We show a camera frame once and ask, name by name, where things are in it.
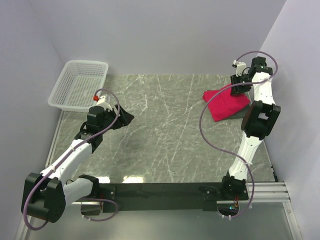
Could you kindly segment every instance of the red cloth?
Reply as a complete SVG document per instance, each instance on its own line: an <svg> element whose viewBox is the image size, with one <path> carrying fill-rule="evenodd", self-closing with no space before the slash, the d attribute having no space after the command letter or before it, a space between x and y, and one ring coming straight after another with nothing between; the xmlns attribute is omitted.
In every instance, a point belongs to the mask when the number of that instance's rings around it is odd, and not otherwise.
<svg viewBox="0 0 320 240"><path fill-rule="evenodd" d="M205 91L202 98L207 103L210 98L212 98L213 95L215 95L219 91L220 89ZM213 120L215 122L218 122L239 112L241 109L247 106L249 102L250 100L243 93L237 96L231 96L231 88L229 88L216 96L209 103L208 108L213 117Z"/></svg>

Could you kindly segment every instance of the purple cable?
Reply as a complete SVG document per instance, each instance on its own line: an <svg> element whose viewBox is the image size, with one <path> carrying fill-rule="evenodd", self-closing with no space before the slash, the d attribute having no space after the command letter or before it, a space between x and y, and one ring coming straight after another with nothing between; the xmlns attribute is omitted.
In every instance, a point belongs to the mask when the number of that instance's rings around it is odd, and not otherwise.
<svg viewBox="0 0 320 240"><path fill-rule="evenodd" d="M91 139L93 139L93 138L95 138L95 137L97 137L97 136L99 136L99 135L101 135L101 134L104 134L104 133L105 133L106 131L108 131L108 130L115 124L115 122L117 121L117 119L118 119L118 117L119 117L119 114L120 114L120 103L119 103L119 100L118 100L117 96L116 96L113 92L111 92L111 91L109 91L109 90L107 90L107 89L104 89L104 88L100 88L100 89L98 89L97 91L95 91L94 95L97 95L97 93L100 92L100 91L106 91L106 92L108 92L109 94L111 94L111 95L114 97L116 103L118 104L117 113L116 113L116 116L115 116L114 120L112 121L112 123L111 123L108 127L106 127L105 129L103 129L102 131L97 132L96 134L88 137L87 139L83 140L82 142L80 142L80 143L78 143L76 146L74 146L73 150L70 150L70 151L60 160L60 162L55 166L56 169L57 169L58 167L60 167L61 164L63 164L63 163L66 161L66 159L67 159L78 147L80 147L81 145L85 144L85 143L88 142L89 140L91 140ZM29 204L29 202L30 202L30 200L31 200L32 195L35 193L35 191L38 189L38 187L45 181L45 179L46 179L47 177L49 177L53 172L54 172L53 170L50 170L45 176L43 176L43 177L41 178L41 180L33 187L33 189L30 191L28 197L27 197L26 200L25 200L25 203L24 203L24 206L23 206L23 220L24 220L25 225L26 225L26 226L28 227L28 229L30 229L30 230L34 230L34 231L40 230L40 229L42 229L45 225L47 225L47 223L48 223L48 221L45 221L45 223L42 224L41 226L39 226L39 227L33 227L33 226L30 224L30 222L28 221L27 209L28 209L28 204ZM105 202L109 202L109 200L106 201L106 199L98 199L98 200L99 200L99 201L102 201L102 200L103 200L103 201L105 201ZM117 213L117 211L118 211L118 205L117 205L115 202L113 202L113 201L111 201L111 202L115 204L115 206L116 206L116 212L115 212L113 215L111 215L109 218L106 218L106 219L112 218L112 217Z"/></svg>
<svg viewBox="0 0 320 240"><path fill-rule="evenodd" d="M109 220L109 219L113 218L117 214L117 212L119 210L119 206L115 201L108 200L108 199L101 199L101 198L86 198L86 199L88 199L90 201L108 202L108 203L112 203L115 206L114 213L111 216L108 216L107 218L94 219L94 218L91 218L91 217L88 217L88 216L83 216L85 219L88 219L89 221L92 221L92 222L103 222L103 221Z"/></svg>
<svg viewBox="0 0 320 240"><path fill-rule="evenodd" d="M266 52L264 52L264 51L249 51L249 52L246 52L246 53L242 54L240 57L238 57L238 58L236 59L236 61L238 61L239 59L241 59L241 58L244 57L245 55L252 54L252 53L264 54L264 55L268 56L269 58L271 58L272 61L274 62L274 65L275 65L274 74L272 74L272 75L269 76L268 78L266 78L266 79L264 79L264 80L262 80L262 81L259 81L259 82L241 82L241 83L236 83L236 84L229 85L229 86L221 89L221 90L220 90L219 92L217 92L213 97L211 97L210 100L206 103L206 105L204 106L204 108L203 108L203 110L202 110L202 112L201 112L201 114L200 114L200 119L199 119L199 130L200 130L200 134L201 134L202 138L204 139L204 141L205 141L209 146L213 147L214 149L217 149L217 150L219 150L219 151L221 151L221 152L224 152L224 153L227 153L227 154L231 154L231 155L233 155L233 156L241 159L241 160L243 161L243 163L246 165L246 167L247 167L247 169L248 169L248 173L249 173L249 175L250 175L250 177L251 177L251 180L252 180L252 193L251 193L251 197L250 197L250 199L249 199L249 202L248 202L247 206L246 206L241 212L239 212L237 215L231 216L231 218L236 218L236 217L240 216L241 214L243 214L243 213L249 208L249 206L250 206L250 204L251 204L251 202L252 202L252 200L253 200L253 198L254 198L254 192L255 192L255 181L254 181L254 177L252 176L252 172L251 172L251 170L250 170L250 167L249 167L247 161L246 161L242 156L240 156L240 155L238 155L238 154L236 154L236 153L234 153L234 152L232 152L232 151L228 151L228 150L225 150L225 149L220 148L220 147L218 147L218 146L215 146L215 145L213 145L211 142L209 142L209 140L205 137L204 132L203 132L203 130L202 130L202 118L203 118L203 116L204 116L205 110L206 110L206 108L208 107L209 103L210 103L215 97L217 97L219 94L221 94L223 91L225 91L225 90L227 90L227 89L230 89L230 88L232 88L232 87L236 87L236 86L252 85L252 84L263 84L263 83L265 83L266 81L268 81L270 78L272 78L273 76L276 75L276 73L278 72L278 63L277 63L277 61L274 59L273 56L271 56L270 54L268 54L268 53L266 53Z"/></svg>

